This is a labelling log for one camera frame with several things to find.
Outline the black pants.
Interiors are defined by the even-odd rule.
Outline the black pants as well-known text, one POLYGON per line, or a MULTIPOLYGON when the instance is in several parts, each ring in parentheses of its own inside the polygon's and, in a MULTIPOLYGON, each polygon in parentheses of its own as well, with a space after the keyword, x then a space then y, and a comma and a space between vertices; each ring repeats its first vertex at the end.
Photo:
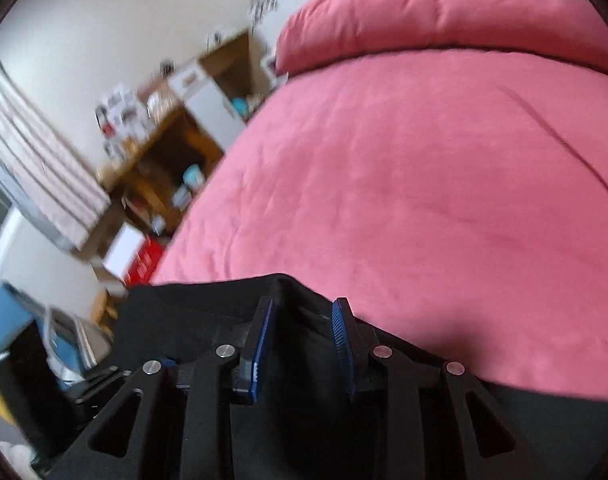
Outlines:
POLYGON ((107 363, 124 373, 54 479, 608 479, 608 402, 487 382, 384 330, 349 396, 333 301, 283 274, 139 286, 107 363), (232 374, 261 297, 276 307, 258 400, 232 374))

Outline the pink bed cover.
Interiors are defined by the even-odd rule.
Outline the pink bed cover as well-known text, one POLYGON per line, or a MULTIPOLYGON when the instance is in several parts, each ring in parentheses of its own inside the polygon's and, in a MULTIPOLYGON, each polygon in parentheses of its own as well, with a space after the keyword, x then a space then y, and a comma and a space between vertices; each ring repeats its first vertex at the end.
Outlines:
POLYGON ((290 80, 154 280, 272 273, 484 379, 608 399, 608 76, 464 50, 290 80))

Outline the white cabinet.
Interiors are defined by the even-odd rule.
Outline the white cabinet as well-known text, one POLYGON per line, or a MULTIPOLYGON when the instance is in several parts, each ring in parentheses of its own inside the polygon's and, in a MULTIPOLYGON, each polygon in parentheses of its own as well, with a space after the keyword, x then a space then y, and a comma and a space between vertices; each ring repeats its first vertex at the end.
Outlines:
POLYGON ((239 113, 201 64, 191 60, 167 78, 167 84, 194 120, 226 152, 245 129, 239 113))

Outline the wooden desk shelf unit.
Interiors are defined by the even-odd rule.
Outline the wooden desk shelf unit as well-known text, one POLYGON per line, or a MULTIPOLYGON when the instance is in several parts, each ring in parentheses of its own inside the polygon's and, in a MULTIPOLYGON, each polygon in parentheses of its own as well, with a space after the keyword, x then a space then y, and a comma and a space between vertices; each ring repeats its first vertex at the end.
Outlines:
MULTIPOLYGON (((191 60, 215 79, 232 106, 253 90, 251 36, 246 29, 191 60)), ((157 235, 174 233, 181 223, 192 195, 185 171, 197 170, 195 186, 201 188, 225 154, 169 88, 169 75, 141 93, 152 119, 151 133, 141 141, 128 142, 127 158, 98 174, 102 188, 127 216, 157 235)), ((244 115, 239 115, 245 124, 244 115)))

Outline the pink folded duvet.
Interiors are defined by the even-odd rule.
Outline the pink folded duvet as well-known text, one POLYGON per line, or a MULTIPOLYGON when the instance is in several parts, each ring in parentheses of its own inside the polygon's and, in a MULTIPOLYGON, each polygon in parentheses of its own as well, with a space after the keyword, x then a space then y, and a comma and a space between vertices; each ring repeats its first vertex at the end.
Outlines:
POLYGON ((533 53, 608 74, 608 26, 588 0, 309 0, 284 25, 277 71, 425 49, 533 53))

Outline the red box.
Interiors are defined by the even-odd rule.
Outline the red box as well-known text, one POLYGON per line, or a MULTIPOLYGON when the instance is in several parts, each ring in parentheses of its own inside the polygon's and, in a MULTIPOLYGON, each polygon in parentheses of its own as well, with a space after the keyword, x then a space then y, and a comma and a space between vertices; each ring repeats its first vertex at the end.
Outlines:
POLYGON ((124 283, 127 288, 148 285, 161 262, 166 248, 156 238, 145 237, 143 243, 131 258, 124 283))

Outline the patterned curtain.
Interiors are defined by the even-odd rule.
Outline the patterned curtain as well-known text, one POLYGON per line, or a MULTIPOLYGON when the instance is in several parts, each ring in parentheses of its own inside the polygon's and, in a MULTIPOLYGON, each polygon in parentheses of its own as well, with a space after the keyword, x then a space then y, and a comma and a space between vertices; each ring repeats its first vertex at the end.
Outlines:
POLYGON ((110 199, 0 62, 0 185, 22 215, 65 252, 89 242, 110 199))

